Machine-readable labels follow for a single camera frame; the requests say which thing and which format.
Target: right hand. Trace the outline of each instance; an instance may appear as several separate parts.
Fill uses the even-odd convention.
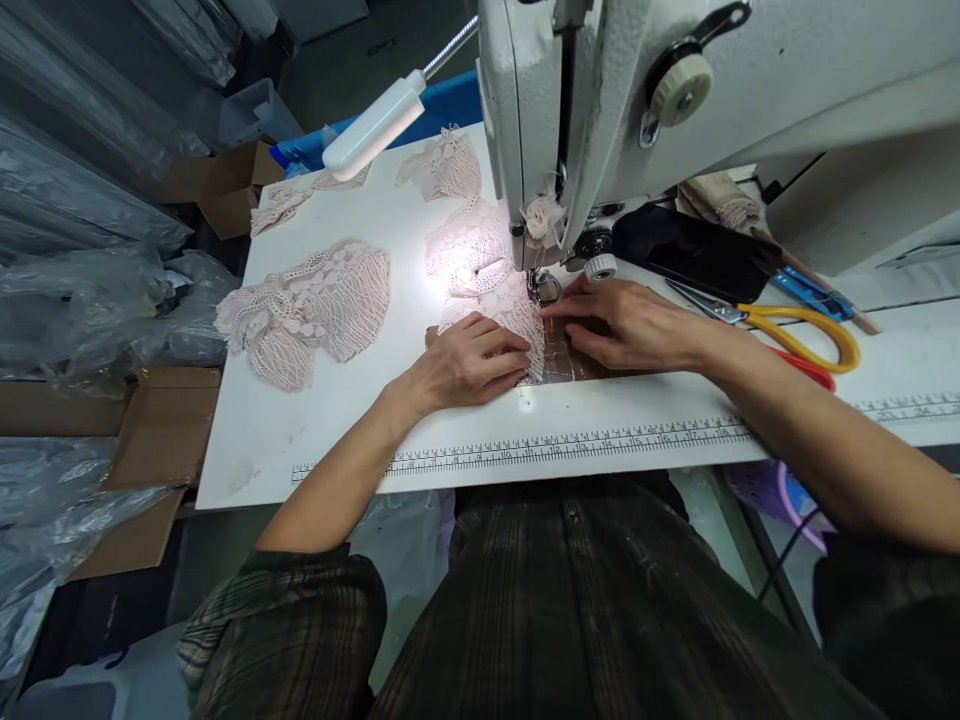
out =
[[[617,278],[592,283],[584,274],[540,316],[606,322],[610,336],[576,322],[568,322],[566,332],[575,348],[614,370],[701,371],[708,354],[718,345],[736,344],[740,334],[677,307],[639,283]]]

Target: red scissors handle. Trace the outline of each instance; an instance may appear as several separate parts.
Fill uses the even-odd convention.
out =
[[[836,392],[837,383],[834,381],[833,375],[819,365],[814,365],[809,360],[804,360],[802,357],[778,350],[777,348],[770,349],[817,384],[822,385],[830,392]]]

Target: pink basket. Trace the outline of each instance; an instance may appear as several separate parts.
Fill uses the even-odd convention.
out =
[[[803,517],[796,506],[801,505],[802,499],[809,495],[782,462],[759,460],[733,463],[723,466],[723,474],[733,494],[741,501],[764,515],[800,527]],[[826,552],[823,534],[833,531],[830,521],[820,515],[803,529],[803,536],[820,552]]]

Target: sleeve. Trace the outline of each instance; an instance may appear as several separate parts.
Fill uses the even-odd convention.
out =
[[[192,717],[362,717],[385,621],[380,576],[349,545],[255,551],[180,639]]]
[[[838,535],[814,572],[824,654],[892,718],[956,717],[960,557]]]

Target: yellow-handled scissors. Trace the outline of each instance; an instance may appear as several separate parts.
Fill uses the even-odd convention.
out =
[[[840,325],[840,323],[831,320],[826,315],[821,315],[815,310],[799,307],[774,307],[770,305],[737,305],[734,307],[728,302],[717,300],[703,293],[699,293],[696,290],[691,290],[673,280],[667,280],[666,283],[710,317],[721,320],[728,325],[733,325],[738,322],[753,325],[783,345],[789,352],[823,368],[827,372],[836,374],[850,372],[851,370],[855,370],[860,364],[860,346],[857,344],[853,335]],[[840,351],[839,361],[833,363],[820,357],[784,328],[768,320],[767,318],[769,317],[796,318],[797,320],[804,320],[820,328],[833,340],[837,349]]]

